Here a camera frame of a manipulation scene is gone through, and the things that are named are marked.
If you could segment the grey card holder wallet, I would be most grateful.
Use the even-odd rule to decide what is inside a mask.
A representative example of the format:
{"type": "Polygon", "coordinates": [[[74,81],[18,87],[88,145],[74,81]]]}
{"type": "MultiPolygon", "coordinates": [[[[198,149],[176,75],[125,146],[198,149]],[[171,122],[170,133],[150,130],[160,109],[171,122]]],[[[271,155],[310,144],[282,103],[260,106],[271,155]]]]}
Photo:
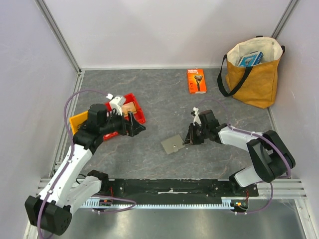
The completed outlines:
{"type": "Polygon", "coordinates": [[[167,155],[178,152],[185,147],[179,134],[163,140],[161,144],[167,155]]]}

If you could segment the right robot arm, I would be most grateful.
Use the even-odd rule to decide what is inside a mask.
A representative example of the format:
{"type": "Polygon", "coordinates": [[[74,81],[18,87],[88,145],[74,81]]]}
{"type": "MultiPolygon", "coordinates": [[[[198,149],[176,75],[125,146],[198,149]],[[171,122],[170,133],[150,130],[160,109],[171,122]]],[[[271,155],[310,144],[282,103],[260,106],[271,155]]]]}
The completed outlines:
{"type": "Polygon", "coordinates": [[[249,153],[252,166],[229,177],[228,190],[240,196],[250,185],[261,181],[271,183],[281,177],[290,177],[295,159],[276,131],[250,132],[229,124],[220,124],[212,110],[199,112],[194,107],[184,145],[200,145],[210,141],[234,146],[249,153]]]}

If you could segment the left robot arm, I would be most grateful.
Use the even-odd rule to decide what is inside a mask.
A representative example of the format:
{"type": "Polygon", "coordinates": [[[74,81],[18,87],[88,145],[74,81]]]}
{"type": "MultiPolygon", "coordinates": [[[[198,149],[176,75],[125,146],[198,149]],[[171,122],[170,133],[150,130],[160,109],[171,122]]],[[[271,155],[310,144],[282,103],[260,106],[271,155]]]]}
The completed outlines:
{"type": "Polygon", "coordinates": [[[92,105],[87,119],[73,135],[62,165],[37,196],[26,199],[24,206],[29,222],[39,231],[45,230],[58,236],[64,234],[73,214],[91,196],[103,196],[109,192],[108,175],[98,171],[88,174],[80,185],[72,188],[82,168],[103,143],[104,136],[117,132],[133,137],[145,129],[132,112],[124,117],[116,110],[108,111],[104,104],[92,105]]]}

